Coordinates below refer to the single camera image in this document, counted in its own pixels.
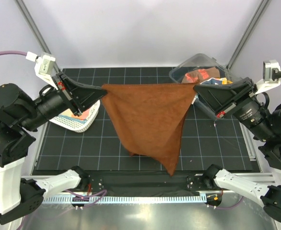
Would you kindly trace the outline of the blue polka dot towel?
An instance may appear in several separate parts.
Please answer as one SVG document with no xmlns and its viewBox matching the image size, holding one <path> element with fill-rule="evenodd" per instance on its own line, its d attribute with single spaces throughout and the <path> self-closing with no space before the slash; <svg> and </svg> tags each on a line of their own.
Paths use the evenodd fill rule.
<svg viewBox="0 0 281 230">
<path fill-rule="evenodd" d="M 71 114 L 71 118 L 73 119 L 79 119 L 79 120 L 88 120 L 89 117 L 94 113 L 94 107 L 92 106 L 91 108 L 89 108 L 88 110 L 86 110 L 85 112 L 82 113 L 81 116 L 77 116 L 74 114 Z"/>
</svg>

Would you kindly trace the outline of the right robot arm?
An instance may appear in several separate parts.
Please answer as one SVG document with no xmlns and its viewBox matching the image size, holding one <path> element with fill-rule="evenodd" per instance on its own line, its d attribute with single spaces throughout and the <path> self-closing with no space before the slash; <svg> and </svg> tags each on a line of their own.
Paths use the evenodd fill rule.
<svg viewBox="0 0 281 230">
<path fill-rule="evenodd" d="M 260 103 L 258 86 L 244 78 L 232 84 L 198 84 L 194 90 L 206 101 L 217 117 L 233 115 L 253 135 L 263 142 L 258 149 L 281 182 L 281 104 L 271 113 L 269 96 Z M 238 177 L 226 169 L 212 164 L 197 181 L 209 190 L 232 190 L 263 208 L 271 218 L 281 223 L 281 184 L 261 185 Z"/>
</svg>

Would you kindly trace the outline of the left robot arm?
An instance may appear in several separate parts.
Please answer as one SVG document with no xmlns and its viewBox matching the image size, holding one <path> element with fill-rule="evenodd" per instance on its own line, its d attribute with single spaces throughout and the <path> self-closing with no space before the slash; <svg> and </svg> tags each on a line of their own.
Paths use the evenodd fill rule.
<svg viewBox="0 0 281 230">
<path fill-rule="evenodd" d="M 32 132 L 67 109 L 80 116 L 106 94 L 101 87 L 78 83 L 63 72 L 51 77 L 36 99 L 16 84 L 0 86 L 1 225 L 17 230 L 23 217 L 37 210 L 44 199 L 68 189 L 88 188 L 90 177 L 79 166 L 44 180 L 24 179 L 22 167 L 35 142 Z"/>
</svg>

